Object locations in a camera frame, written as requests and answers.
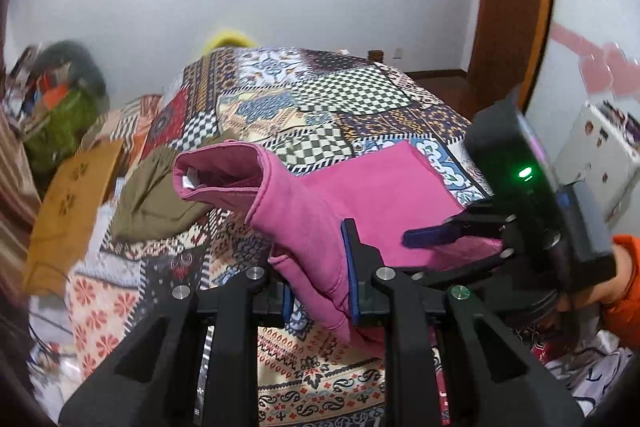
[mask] green led light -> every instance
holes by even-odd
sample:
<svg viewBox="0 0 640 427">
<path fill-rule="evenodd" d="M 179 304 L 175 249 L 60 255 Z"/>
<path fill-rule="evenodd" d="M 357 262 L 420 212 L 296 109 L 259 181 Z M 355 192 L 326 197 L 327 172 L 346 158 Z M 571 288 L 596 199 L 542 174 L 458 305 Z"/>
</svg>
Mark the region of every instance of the green led light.
<svg viewBox="0 0 640 427">
<path fill-rule="evenodd" d="M 531 167 L 525 167 L 522 171 L 518 172 L 520 178 L 526 178 L 531 175 L 533 169 Z"/>
</svg>

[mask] wooden baseboard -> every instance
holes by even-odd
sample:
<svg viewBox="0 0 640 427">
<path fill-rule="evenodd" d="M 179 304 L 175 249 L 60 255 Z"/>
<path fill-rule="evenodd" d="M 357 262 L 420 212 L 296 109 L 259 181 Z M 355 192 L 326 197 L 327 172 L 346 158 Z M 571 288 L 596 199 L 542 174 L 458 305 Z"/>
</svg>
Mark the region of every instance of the wooden baseboard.
<svg viewBox="0 0 640 427">
<path fill-rule="evenodd" d="M 466 78 L 465 70 L 431 70 L 431 71 L 410 71 L 405 73 L 412 80 L 425 80 L 426 78 L 450 78 L 461 76 Z"/>
</svg>

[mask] wooden door frame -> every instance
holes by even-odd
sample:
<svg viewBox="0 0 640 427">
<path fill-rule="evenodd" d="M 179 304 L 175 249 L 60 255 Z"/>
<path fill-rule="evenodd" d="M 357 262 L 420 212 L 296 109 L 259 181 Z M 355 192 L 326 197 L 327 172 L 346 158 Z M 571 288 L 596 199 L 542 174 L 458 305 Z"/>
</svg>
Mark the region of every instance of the wooden door frame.
<svg viewBox="0 0 640 427">
<path fill-rule="evenodd" d="M 482 13 L 483 7 L 486 5 L 488 0 L 480 0 L 478 7 L 478 23 L 480 14 Z M 533 89 L 536 85 L 536 80 L 538 76 L 538 71 L 540 69 L 540 64 L 542 62 L 544 49 L 546 45 L 546 39 L 548 36 L 549 25 L 551 22 L 551 11 L 553 6 L 553 0 L 540 0 L 538 5 L 538 16 L 536 18 L 536 26 L 534 29 L 534 36 L 531 45 L 531 51 L 529 54 L 529 59 L 527 61 L 527 69 L 525 71 L 524 77 L 519 79 L 519 90 L 518 96 L 516 99 L 516 103 L 518 108 L 525 112 L 527 105 L 529 104 L 529 100 L 533 93 Z M 471 71 L 472 64 L 474 63 L 474 54 L 476 49 L 478 48 L 478 28 L 476 27 L 476 35 L 474 38 L 474 45 L 471 52 L 471 58 L 469 61 L 468 70 Z"/>
<path fill-rule="evenodd" d="M 527 71 L 520 84 L 520 92 L 518 94 L 518 107 L 522 112 L 526 111 L 531 95 L 533 94 L 533 89 L 536 87 L 536 81 L 538 80 L 538 72 L 542 58 L 544 57 L 549 25 L 551 24 L 553 2 L 554 0 L 540 0 L 540 6 L 538 7 L 538 20 L 536 21 L 536 31 L 533 37 L 533 44 L 531 45 Z"/>
</svg>

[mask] pile of clothes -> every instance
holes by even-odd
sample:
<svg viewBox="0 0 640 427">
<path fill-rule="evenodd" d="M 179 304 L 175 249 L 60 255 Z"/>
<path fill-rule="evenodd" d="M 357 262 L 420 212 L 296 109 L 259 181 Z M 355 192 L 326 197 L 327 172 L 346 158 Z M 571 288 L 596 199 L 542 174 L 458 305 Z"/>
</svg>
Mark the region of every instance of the pile of clothes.
<svg viewBox="0 0 640 427">
<path fill-rule="evenodd" d="M 3 86 L 2 110 L 24 143 L 41 196 L 56 168 L 72 156 L 98 117 L 104 81 L 89 53 L 62 41 L 29 46 Z"/>
</svg>

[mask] wooden floor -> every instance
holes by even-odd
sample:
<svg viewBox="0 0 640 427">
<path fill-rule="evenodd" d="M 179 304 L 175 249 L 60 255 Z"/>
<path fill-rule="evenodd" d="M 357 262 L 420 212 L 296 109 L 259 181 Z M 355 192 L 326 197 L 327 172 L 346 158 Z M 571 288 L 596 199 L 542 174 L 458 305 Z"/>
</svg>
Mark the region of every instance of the wooden floor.
<svg viewBox="0 0 640 427">
<path fill-rule="evenodd" d="M 474 115 L 484 107 L 476 98 L 466 79 L 461 76 L 414 78 L 414 80 L 419 86 L 431 91 L 467 120 L 473 120 Z"/>
</svg>

